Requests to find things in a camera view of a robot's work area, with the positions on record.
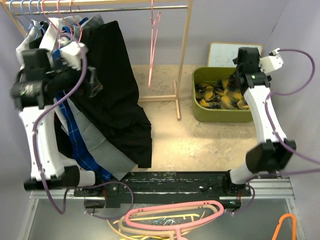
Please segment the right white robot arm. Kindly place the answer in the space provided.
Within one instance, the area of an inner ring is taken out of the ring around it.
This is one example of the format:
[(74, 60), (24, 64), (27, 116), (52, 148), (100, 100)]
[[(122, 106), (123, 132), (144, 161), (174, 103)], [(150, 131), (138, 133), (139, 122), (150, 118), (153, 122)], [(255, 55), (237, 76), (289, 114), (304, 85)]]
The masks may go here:
[(240, 185), (255, 174), (274, 174), (283, 170), (293, 155), (283, 144), (293, 149), (297, 147), (282, 130), (270, 99), (270, 74), (284, 64), (278, 49), (261, 57), (256, 47), (241, 47), (233, 63), (236, 69), (231, 78), (250, 108), (257, 145), (246, 153), (244, 164), (230, 170), (229, 179), (222, 183), (222, 190), (228, 196), (235, 195)]

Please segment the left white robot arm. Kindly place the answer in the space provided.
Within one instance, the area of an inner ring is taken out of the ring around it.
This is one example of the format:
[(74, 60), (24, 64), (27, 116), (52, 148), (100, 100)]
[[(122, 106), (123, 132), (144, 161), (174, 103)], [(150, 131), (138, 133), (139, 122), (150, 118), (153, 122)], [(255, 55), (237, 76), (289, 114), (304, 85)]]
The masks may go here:
[(55, 108), (89, 79), (86, 53), (79, 48), (74, 60), (76, 69), (64, 57), (51, 65), (48, 50), (34, 48), (22, 51), (24, 65), (16, 74), (10, 96), (23, 123), (31, 156), (31, 173), (23, 187), (26, 191), (49, 191), (85, 188), (91, 196), (103, 191), (96, 170), (85, 170), (59, 152), (55, 132)]

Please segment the yellow plaid flannel shirt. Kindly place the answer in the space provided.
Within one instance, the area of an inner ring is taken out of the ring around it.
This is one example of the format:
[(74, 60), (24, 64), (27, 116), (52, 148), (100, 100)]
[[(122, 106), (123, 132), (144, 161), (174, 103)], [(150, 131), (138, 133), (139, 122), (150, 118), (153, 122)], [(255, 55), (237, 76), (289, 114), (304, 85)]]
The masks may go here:
[(195, 99), (200, 106), (216, 110), (249, 110), (241, 90), (233, 79), (219, 79), (215, 84), (197, 83)]

